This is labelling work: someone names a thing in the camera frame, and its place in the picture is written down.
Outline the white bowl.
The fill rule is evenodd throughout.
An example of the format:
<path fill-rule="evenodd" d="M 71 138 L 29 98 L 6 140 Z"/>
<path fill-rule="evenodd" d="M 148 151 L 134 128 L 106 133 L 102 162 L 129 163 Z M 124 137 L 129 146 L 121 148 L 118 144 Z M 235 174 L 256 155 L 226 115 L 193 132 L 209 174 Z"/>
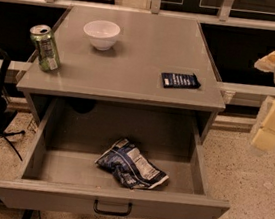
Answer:
<path fill-rule="evenodd" d="M 90 43 L 97 50 L 106 51 L 115 45 L 121 29 L 111 21 L 91 21 L 86 23 L 83 29 Z"/>

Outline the green soda can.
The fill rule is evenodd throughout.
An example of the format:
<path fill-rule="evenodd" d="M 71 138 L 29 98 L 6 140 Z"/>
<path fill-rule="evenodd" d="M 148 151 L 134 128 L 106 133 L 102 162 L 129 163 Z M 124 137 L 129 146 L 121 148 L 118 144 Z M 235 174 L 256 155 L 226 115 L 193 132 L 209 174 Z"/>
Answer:
<path fill-rule="evenodd" d="M 57 70 L 61 64 L 52 29 L 44 24 L 32 26 L 30 38 L 37 49 L 41 70 L 48 72 Z"/>

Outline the grey metal cabinet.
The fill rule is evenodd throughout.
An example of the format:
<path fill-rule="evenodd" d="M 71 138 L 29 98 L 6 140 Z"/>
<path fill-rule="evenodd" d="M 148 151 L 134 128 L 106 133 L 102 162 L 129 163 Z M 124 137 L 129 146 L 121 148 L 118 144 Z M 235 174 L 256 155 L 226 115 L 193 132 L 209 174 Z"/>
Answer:
<path fill-rule="evenodd" d="M 86 23 L 103 19 L 119 25 L 121 32 L 115 46 L 97 51 L 83 29 Z M 203 37 L 195 20 L 72 7 L 56 29 L 60 68 L 48 73 L 34 63 L 17 89 L 25 94 L 37 120 L 41 110 L 33 94 L 137 102 L 198 110 L 199 132 L 205 137 L 225 104 Z M 168 72 L 195 74 L 201 87 L 164 88 L 161 74 Z"/>

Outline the metal window railing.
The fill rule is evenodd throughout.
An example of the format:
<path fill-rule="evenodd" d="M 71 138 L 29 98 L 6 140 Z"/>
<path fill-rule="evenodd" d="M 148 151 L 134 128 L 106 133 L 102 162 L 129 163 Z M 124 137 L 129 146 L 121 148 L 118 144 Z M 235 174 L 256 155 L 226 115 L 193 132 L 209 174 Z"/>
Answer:
<path fill-rule="evenodd" d="M 144 13 L 159 16 L 182 18 L 189 20 L 197 20 L 199 23 L 220 25 L 227 27 L 242 27 L 250 29 L 265 29 L 275 31 L 275 22 L 266 20 L 252 20 L 251 18 L 236 18 L 231 17 L 231 9 L 235 0 L 223 0 L 218 8 L 217 14 L 205 15 L 190 12 L 175 12 L 161 9 L 161 0 L 116 0 L 114 4 L 106 4 L 91 1 L 80 0 L 0 0 L 0 2 L 14 3 L 14 4 L 29 4 L 45 7 L 60 7 L 70 8 L 72 6 L 83 6 L 90 8 L 106 8 L 113 10 L 121 10 L 128 12 Z"/>

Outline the blue chip bag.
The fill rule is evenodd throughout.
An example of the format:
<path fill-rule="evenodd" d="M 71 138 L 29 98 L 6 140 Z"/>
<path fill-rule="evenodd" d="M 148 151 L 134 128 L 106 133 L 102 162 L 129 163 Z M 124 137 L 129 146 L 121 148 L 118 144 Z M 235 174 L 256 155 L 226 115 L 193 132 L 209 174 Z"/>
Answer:
<path fill-rule="evenodd" d="M 117 140 L 95 163 L 132 190 L 150 190 L 169 180 L 169 176 L 146 159 L 127 138 Z"/>

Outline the dark blue snack bar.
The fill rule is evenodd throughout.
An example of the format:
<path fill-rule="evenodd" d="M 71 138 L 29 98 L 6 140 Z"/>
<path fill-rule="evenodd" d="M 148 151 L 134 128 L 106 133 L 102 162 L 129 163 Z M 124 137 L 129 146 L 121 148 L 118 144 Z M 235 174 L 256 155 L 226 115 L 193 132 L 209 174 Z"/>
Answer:
<path fill-rule="evenodd" d="M 162 83 L 164 88 L 169 89 L 198 89 L 201 87 L 196 75 L 193 74 L 178 74 L 178 73 L 162 73 Z"/>

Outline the open grey top drawer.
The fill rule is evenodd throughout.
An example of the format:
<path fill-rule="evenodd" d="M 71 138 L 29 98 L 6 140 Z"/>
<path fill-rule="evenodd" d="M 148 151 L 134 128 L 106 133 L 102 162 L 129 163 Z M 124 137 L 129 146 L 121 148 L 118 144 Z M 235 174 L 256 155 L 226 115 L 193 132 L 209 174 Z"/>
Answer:
<path fill-rule="evenodd" d="M 94 201 L 132 203 L 126 217 L 218 219 L 230 205 L 208 193 L 202 141 L 191 112 L 98 102 L 77 113 L 53 99 L 18 178 L 0 179 L 9 208 L 97 214 Z M 129 189 L 95 161 L 128 138 L 169 180 L 152 190 Z"/>

